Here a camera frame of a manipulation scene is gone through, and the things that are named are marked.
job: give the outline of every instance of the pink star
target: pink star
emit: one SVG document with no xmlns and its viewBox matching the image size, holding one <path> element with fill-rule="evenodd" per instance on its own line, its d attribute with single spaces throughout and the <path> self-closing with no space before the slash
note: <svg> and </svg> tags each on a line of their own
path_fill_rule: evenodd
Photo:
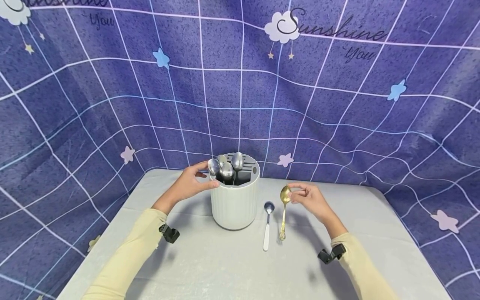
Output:
<svg viewBox="0 0 480 300">
<path fill-rule="evenodd" d="M 457 219 L 447 216 L 440 209 L 437 210 L 436 215 L 430 215 L 430 216 L 438 222 L 438 227 L 441 230 L 449 229 L 450 231 L 452 231 L 454 233 L 458 233 L 458 228 L 456 227 L 456 225 L 458 224 Z"/>
<path fill-rule="evenodd" d="M 135 153 L 135 149 L 130 149 L 130 147 L 126 146 L 125 151 L 120 153 L 120 157 L 123 158 L 123 161 L 128 164 L 129 161 L 133 161 L 133 154 Z"/>
<path fill-rule="evenodd" d="M 288 153 L 287 155 L 280 155 L 280 161 L 277 162 L 277 165 L 283 165 L 284 168 L 288 167 L 289 163 L 293 162 L 292 153 Z"/>
</svg>

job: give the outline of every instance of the cream long sleeve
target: cream long sleeve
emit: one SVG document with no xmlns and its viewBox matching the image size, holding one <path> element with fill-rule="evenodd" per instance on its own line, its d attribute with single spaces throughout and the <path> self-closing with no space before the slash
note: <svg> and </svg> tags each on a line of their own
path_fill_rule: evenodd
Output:
<svg viewBox="0 0 480 300">
<path fill-rule="evenodd" d="M 167 215 L 161 211 L 145 210 L 82 300 L 124 300 L 138 271 L 157 248 L 162 238 L 158 228 L 165 224 L 166 220 Z M 348 273 L 360 300 L 398 299 L 352 234 L 345 233 L 334 238 L 332 247 L 340 243 L 347 249 L 340 259 L 340 264 Z"/>
<path fill-rule="evenodd" d="M 124 300 L 138 271 L 158 247 L 162 238 L 158 228 L 166 221 L 167 215 L 163 212 L 152 208 L 145 210 L 82 300 Z"/>
<path fill-rule="evenodd" d="M 334 238 L 332 247 L 338 244 L 343 244 L 347 250 L 339 261 L 350 277 L 360 300 L 398 299 L 354 235 L 347 232 Z"/>
</svg>

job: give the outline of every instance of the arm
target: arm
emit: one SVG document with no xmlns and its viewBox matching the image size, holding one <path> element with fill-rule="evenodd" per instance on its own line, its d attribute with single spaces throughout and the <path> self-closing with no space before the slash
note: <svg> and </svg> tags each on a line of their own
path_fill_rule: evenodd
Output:
<svg viewBox="0 0 480 300">
<path fill-rule="evenodd" d="M 218 181 L 200 183 L 198 172 L 207 168 L 202 162 L 186 168 L 175 183 L 145 210 L 133 225 L 123 244 L 105 264 L 82 300 L 123 300 L 138 271 L 158 247 L 162 234 L 158 228 L 165 224 L 167 215 L 176 203 L 197 193 L 218 187 Z"/>
<path fill-rule="evenodd" d="M 368 253 L 360 242 L 348 232 L 342 221 L 330 208 L 320 190 L 314 185 L 291 183 L 292 203 L 301 203 L 325 228 L 332 239 L 332 247 L 343 244 L 347 252 L 339 259 L 347 272 L 360 300 L 397 300 L 393 290 L 373 265 Z"/>
</svg>

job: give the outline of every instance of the ornate gold spoon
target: ornate gold spoon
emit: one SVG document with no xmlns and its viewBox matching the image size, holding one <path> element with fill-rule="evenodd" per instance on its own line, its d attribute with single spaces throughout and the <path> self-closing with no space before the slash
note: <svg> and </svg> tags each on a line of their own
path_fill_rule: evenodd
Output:
<svg viewBox="0 0 480 300">
<path fill-rule="evenodd" d="M 285 239 L 285 211 L 287 209 L 287 203 L 290 202 L 290 198 L 288 197 L 288 193 L 290 193 L 290 188 L 286 185 L 283 187 L 282 191 L 280 192 L 280 200 L 283 203 L 283 218 L 282 218 L 282 228 L 280 229 L 280 240 Z"/>
</svg>

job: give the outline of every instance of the white utensil holder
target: white utensil holder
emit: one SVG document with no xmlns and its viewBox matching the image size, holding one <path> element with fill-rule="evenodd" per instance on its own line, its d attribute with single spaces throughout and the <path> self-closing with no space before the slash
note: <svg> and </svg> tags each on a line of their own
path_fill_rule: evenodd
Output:
<svg viewBox="0 0 480 300">
<path fill-rule="evenodd" d="M 231 162 L 233 153 L 225 154 Z M 235 179 L 240 185 L 225 185 L 211 190 L 213 219 L 221 227 L 239 230 L 250 225 L 258 208 L 257 183 L 260 167 L 255 159 L 243 154 L 243 170 Z"/>
</svg>

